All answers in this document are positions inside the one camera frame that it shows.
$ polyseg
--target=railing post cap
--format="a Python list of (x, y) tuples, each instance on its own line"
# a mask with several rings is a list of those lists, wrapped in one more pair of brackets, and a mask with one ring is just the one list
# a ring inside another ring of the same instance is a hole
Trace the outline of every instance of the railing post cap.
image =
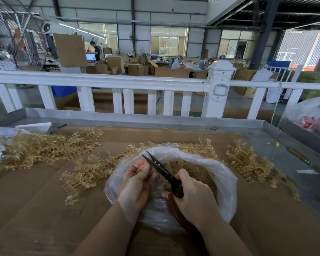
[(218, 70), (218, 71), (236, 71), (237, 68), (234, 68), (233, 65), (225, 59), (220, 59), (217, 61), (214, 61), (211, 65), (209, 65), (207, 68), (212, 70)]

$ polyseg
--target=scissors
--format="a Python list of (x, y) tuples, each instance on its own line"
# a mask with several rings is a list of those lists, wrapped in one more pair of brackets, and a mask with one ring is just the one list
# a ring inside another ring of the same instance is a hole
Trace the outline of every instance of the scissors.
[(197, 228), (183, 216), (181, 211), (178, 208), (178, 205), (175, 203), (175, 200), (173, 198), (173, 194), (177, 198), (183, 198), (183, 185), (181, 180), (177, 180), (160, 162), (158, 159), (156, 159), (153, 155), (151, 155), (148, 151), (146, 151), (151, 159), (148, 157), (142, 155), (146, 161), (149, 163), (150, 166), (152, 166), (158, 173), (160, 173), (168, 182), (171, 184), (171, 190), (172, 193), (168, 194), (168, 201), (170, 204), (170, 209), (175, 216), (175, 218), (178, 220), (179, 224), (189, 233), (199, 233)]

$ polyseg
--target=black shirt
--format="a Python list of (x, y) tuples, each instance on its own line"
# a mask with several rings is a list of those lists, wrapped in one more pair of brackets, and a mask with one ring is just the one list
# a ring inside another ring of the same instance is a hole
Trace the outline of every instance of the black shirt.
[(101, 54), (101, 50), (99, 46), (95, 47), (95, 53), (97, 52), (97, 55), (95, 55), (96, 61), (101, 60), (100, 59), (100, 54)]

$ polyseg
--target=left hand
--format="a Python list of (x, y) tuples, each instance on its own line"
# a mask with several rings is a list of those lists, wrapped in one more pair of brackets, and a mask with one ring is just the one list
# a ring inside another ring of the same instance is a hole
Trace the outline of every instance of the left hand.
[(145, 206), (148, 194), (157, 172), (146, 162), (140, 159), (134, 163), (124, 174), (118, 201), (125, 213), (139, 215)]

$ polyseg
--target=worker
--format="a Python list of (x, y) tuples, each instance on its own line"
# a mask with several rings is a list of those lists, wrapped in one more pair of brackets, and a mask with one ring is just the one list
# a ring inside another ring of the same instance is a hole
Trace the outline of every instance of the worker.
[[(156, 171), (145, 159), (134, 163), (123, 176), (117, 201), (72, 256), (125, 255), (130, 236), (155, 178)], [(181, 169), (175, 178), (180, 179), (183, 184), (183, 198), (173, 196), (175, 202), (185, 218), (201, 233), (209, 255), (251, 256), (242, 240), (220, 216), (209, 186), (191, 178), (185, 169)], [(168, 198), (169, 193), (163, 192), (162, 196)]]
[(100, 47), (98, 45), (96, 45), (96, 43), (94, 41), (90, 41), (90, 45), (95, 49), (95, 58), (96, 61), (101, 60), (100, 59), (100, 54), (101, 54), (101, 50)]
[(182, 62), (183, 57), (180, 55), (178, 56), (178, 59), (175, 60), (172, 64), (172, 69), (179, 69), (179, 68), (184, 68), (184, 65), (180, 65), (180, 63)]

